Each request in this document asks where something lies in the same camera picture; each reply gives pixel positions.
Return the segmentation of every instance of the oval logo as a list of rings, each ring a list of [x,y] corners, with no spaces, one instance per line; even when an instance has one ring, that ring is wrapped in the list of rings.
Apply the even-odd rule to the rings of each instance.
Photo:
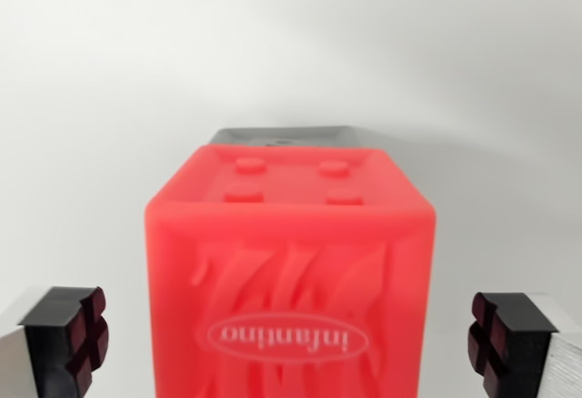
[[[303,313],[253,313],[212,325],[208,341],[220,352],[271,363],[321,363],[356,357],[367,335],[348,323]]]

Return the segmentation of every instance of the plastic toy block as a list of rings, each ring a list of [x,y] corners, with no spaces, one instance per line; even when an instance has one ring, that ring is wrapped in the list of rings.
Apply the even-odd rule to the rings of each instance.
[[[473,315],[469,359],[489,397],[582,396],[582,330],[547,295],[477,294]]]
[[[0,396],[81,398],[105,359],[101,288],[34,289],[2,316]]]
[[[146,211],[157,398],[415,398],[434,229],[382,151],[203,146]]]

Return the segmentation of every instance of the white background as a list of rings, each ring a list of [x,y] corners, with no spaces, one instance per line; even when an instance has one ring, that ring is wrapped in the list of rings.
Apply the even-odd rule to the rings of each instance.
[[[147,200],[218,128],[320,124],[437,209],[422,398],[485,396],[477,291],[582,323],[582,0],[0,0],[0,308],[102,285],[87,396],[152,398]]]

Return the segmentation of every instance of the cross-shaped grip pad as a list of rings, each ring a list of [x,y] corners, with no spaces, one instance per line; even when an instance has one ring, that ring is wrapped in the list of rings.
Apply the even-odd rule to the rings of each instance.
[[[20,323],[39,398],[85,396],[107,352],[104,309],[100,287],[53,287]]]
[[[468,352],[490,398],[536,398],[554,325],[525,294],[475,295]]]

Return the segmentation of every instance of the red translucent cube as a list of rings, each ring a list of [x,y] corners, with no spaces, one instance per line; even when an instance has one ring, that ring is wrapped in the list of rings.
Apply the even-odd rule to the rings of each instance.
[[[415,398],[435,214],[386,153],[210,144],[146,211],[157,398]]]

